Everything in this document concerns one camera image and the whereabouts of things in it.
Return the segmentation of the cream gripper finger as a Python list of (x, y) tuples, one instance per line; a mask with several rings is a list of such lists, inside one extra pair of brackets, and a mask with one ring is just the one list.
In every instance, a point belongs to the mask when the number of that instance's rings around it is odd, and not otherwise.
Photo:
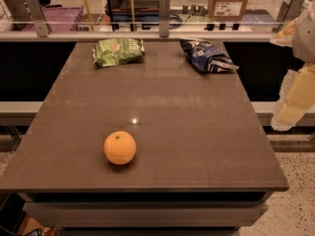
[(270, 42), (273, 45), (281, 47), (296, 47), (296, 40), (294, 38), (294, 32), (297, 26), (298, 18), (295, 18), (289, 22), (283, 29), (275, 33)]
[(294, 127), (315, 104), (315, 64), (305, 63), (298, 71), (288, 70), (283, 77), (271, 126), (284, 132)]

